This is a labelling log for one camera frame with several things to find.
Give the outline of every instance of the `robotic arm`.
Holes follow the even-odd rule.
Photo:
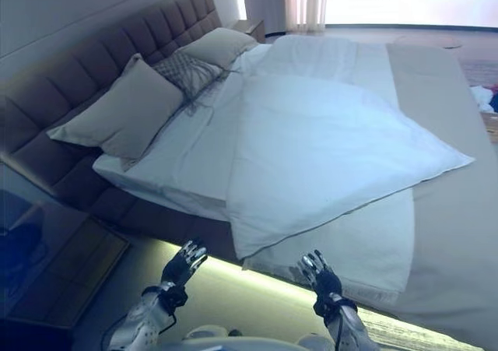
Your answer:
[[[208,258],[199,240],[188,241],[164,267],[161,282],[142,293],[140,303],[112,335],[110,351],[144,351],[157,344],[159,334],[176,323],[174,312],[187,301],[184,285]]]
[[[304,277],[317,293],[313,306],[315,313],[323,317],[325,326],[336,344],[336,351],[379,351],[366,331],[356,305],[342,297],[342,284],[320,251],[304,255],[297,263]]]
[[[188,241],[164,267],[160,284],[143,291],[140,303],[128,312],[124,323],[112,335],[108,350],[154,349],[159,334],[176,324],[174,312],[188,298],[184,285],[207,257],[206,248],[199,240]],[[341,281],[320,251],[303,256],[298,266],[317,293],[314,310],[323,317],[335,341],[335,351],[379,351],[379,346],[368,337],[356,305],[342,297]]]

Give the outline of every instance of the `pillow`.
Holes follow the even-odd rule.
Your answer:
[[[220,67],[210,65],[179,51],[156,63],[153,68],[184,92],[187,101],[194,100],[223,72]]]
[[[97,102],[47,134],[51,139],[99,146],[109,155],[137,160],[182,101],[181,91],[136,54]]]
[[[245,33],[216,28],[178,51],[228,69],[236,57],[257,44],[253,37]]]

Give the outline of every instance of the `robot finger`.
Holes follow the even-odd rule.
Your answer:
[[[317,258],[314,254],[309,253],[308,256],[313,261],[314,265],[317,267],[317,274],[324,270],[324,264],[320,258]]]
[[[308,255],[303,256],[303,261],[307,263],[310,269],[313,269],[315,275],[320,273],[321,264],[320,262],[313,256],[313,254],[309,253]]]
[[[198,250],[193,251],[193,254],[190,255],[187,259],[187,263],[191,264],[193,261],[196,261],[203,256],[207,256],[208,249],[205,247],[200,247]]]
[[[195,256],[199,251],[205,252],[205,247],[202,246],[202,242],[199,239],[190,240],[189,243],[185,245],[184,256],[185,259],[187,259],[188,263],[195,260]]]
[[[298,261],[297,266],[300,269],[301,273],[303,274],[304,278],[306,278],[308,282],[311,284],[311,286],[314,287],[314,285],[316,284],[316,279],[312,271],[309,270],[307,265],[304,264],[302,261]]]
[[[178,251],[178,254],[182,255],[182,256],[185,256],[188,254],[188,252],[190,251],[191,249],[191,246],[192,244],[194,244],[194,241],[193,240],[189,240],[187,241],[186,244],[184,244],[181,249]]]
[[[321,264],[325,267],[328,268],[327,261],[324,258],[324,255],[319,250],[315,250],[314,254],[317,255],[318,259],[320,260]]]
[[[208,260],[208,255],[202,255],[202,257],[200,259],[198,259],[194,264],[192,264],[192,266],[190,267],[190,274],[193,275],[195,273],[195,271],[197,271],[199,269],[199,267],[201,266],[201,264]]]

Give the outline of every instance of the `window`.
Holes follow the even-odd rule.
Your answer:
[[[327,0],[330,24],[498,27],[498,0]]]

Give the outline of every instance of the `patterned pillow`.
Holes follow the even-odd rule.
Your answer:
[[[220,67],[181,51],[175,51],[169,58],[153,65],[153,68],[184,93],[187,103],[195,100],[223,72]]]

